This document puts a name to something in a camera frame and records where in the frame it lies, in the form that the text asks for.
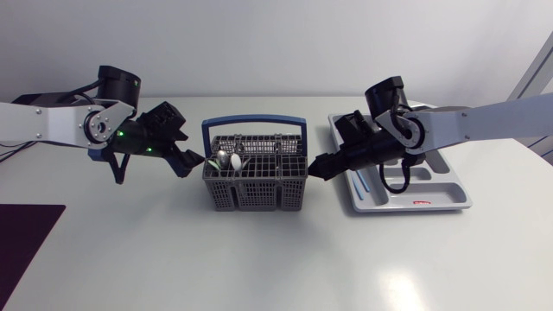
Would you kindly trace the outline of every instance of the gray plastic basket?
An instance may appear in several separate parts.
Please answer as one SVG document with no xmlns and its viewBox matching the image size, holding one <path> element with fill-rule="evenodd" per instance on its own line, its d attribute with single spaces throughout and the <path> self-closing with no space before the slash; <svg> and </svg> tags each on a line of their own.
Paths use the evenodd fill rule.
<svg viewBox="0 0 553 311">
<path fill-rule="evenodd" d="M 212 126 L 271 122 L 299 125 L 301 135 L 215 136 L 209 143 Z M 300 117 L 278 115 L 237 115 L 216 117 L 202 123 L 206 159 L 214 161 L 218 150 L 236 153 L 243 162 L 241 172 L 232 167 L 218 170 L 204 163 L 203 179 L 217 211 L 284 211 L 302 209 L 308 177 L 307 126 Z"/>
</svg>

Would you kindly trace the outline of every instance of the white table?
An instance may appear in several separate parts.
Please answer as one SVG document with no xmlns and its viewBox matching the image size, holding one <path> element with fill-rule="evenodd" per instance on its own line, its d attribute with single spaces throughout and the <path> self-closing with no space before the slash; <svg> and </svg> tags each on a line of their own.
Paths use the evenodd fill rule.
<svg viewBox="0 0 553 311">
<path fill-rule="evenodd" d="M 308 159 L 333 150 L 327 115 L 363 98 L 143 98 L 187 118 L 203 154 L 210 117 L 308 120 Z M 264 134 L 236 125 L 227 134 Z M 131 157 L 123 186 L 83 149 L 37 145 L 0 165 L 3 203 L 67 209 L 5 310 L 551 310 L 553 168 L 514 140 L 443 150 L 474 205 L 357 214 L 343 175 L 308 178 L 298 213 L 216 213 L 201 167 Z"/>
</svg>

